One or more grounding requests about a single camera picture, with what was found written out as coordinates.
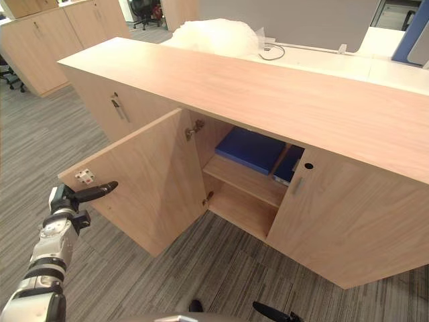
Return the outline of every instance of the black cable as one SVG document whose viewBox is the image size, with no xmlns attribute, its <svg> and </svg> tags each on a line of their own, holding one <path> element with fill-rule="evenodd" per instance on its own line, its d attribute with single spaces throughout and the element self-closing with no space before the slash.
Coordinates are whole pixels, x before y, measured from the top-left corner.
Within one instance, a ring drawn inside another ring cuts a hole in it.
<svg viewBox="0 0 429 322">
<path fill-rule="evenodd" d="M 265 58 L 264 56 L 262 56 L 261 54 L 259 54 L 259 57 L 261 57 L 264 60 L 276 60 L 276 59 L 280 59 L 286 53 L 285 49 L 281 45 L 272 44 L 271 42 L 266 42 L 265 45 L 271 45 L 273 47 L 279 48 L 282 51 L 282 54 L 280 56 L 274 57 L 274 58 Z"/>
</svg>

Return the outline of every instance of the cabinet handle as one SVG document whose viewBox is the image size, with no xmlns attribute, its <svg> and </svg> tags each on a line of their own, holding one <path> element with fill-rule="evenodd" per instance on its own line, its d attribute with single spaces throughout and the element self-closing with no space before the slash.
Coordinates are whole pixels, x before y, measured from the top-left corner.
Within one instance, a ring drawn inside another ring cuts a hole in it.
<svg viewBox="0 0 429 322">
<path fill-rule="evenodd" d="M 118 104 L 118 103 L 116 103 L 116 101 L 115 101 L 114 99 L 112 99 L 112 104 L 113 104 L 113 106 L 114 106 L 114 108 L 115 108 L 115 111 L 118 113 L 119 117 L 120 117 L 121 119 L 123 119 L 123 115 L 122 115 L 122 113 L 121 113 L 121 110 L 119 109 L 119 104 Z"/>
<path fill-rule="evenodd" d="M 292 191 L 292 194 L 295 196 L 297 193 L 298 193 L 298 191 L 300 190 L 300 188 L 301 188 L 301 186 L 302 186 L 302 184 L 304 183 L 304 178 L 299 178 L 298 179 L 298 183 L 295 185 L 295 188 L 294 188 L 294 190 Z"/>
<path fill-rule="evenodd" d="M 121 119 L 126 119 L 128 123 L 131 123 L 131 121 L 128 118 L 128 115 L 126 114 L 126 112 L 122 109 L 122 107 L 120 106 L 120 104 L 118 104 L 118 102 L 116 102 L 114 99 L 112 99 L 112 104 L 115 107 L 116 112 L 118 113 L 119 117 Z"/>
</svg>

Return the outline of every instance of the gray carpet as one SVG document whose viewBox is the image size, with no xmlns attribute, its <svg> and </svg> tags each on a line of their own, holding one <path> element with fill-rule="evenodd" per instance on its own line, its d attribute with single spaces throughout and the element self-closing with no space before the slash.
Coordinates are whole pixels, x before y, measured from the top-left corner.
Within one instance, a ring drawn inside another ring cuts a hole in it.
<svg viewBox="0 0 429 322">
<path fill-rule="evenodd" d="M 152 42 L 170 37 L 158 28 L 132 34 Z M 56 175 L 108 140 L 73 88 L 41 99 L 1 85 L 3 308 L 27 268 Z M 250 321 L 269 321 L 253 311 L 253 301 L 311 322 L 429 321 L 428 266 L 344 291 L 213 213 L 151 258 L 89 210 L 93 223 L 82 231 L 66 275 L 68 322 L 185 311 L 192 298 L 207 311 Z"/>
</svg>

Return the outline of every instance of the blue panel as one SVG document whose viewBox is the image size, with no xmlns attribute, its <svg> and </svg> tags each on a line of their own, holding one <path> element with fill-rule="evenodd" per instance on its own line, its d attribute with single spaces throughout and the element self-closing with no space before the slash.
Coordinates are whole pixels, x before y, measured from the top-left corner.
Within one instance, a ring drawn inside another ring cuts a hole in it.
<svg viewBox="0 0 429 322">
<path fill-rule="evenodd" d="M 285 145 L 282 141 L 234 127 L 216 147 L 216 153 L 258 172 L 269 174 Z"/>
<path fill-rule="evenodd" d="M 414 47 L 417 39 L 420 37 L 424 27 L 429 21 L 429 0 L 423 0 L 418 8 L 416 15 L 411 21 L 404 37 L 402 38 L 399 46 L 396 48 L 395 54 L 393 54 L 392 60 L 397 62 L 407 62 L 408 54 Z"/>
<path fill-rule="evenodd" d="M 299 146 L 291 146 L 283 161 L 274 172 L 274 178 L 276 180 L 281 179 L 282 182 L 286 181 L 287 183 L 290 183 L 295 173 L 295 164 L 299 159 L 301 159 L 303 153 L 303 148 L 300 148 Z"/>
</svg>

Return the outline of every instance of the cabinet shelf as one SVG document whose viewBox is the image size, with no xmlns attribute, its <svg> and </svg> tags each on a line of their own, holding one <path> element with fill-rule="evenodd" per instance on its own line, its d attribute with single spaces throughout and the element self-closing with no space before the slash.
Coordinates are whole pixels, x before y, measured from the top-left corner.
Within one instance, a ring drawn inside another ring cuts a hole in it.
<svg viewBox="0 0 429 322">
<path fill-rule="evenodd" d="M 203 171 L 274 207 L 279 207 L 288 189 L 273 178 L 215 154 Z"/>
<path fill-rule="evenodd" d="M 265 240 L 277 209 L 224 183 L 210 200 L 209 209 L 251 235 Z"/>
</svg>

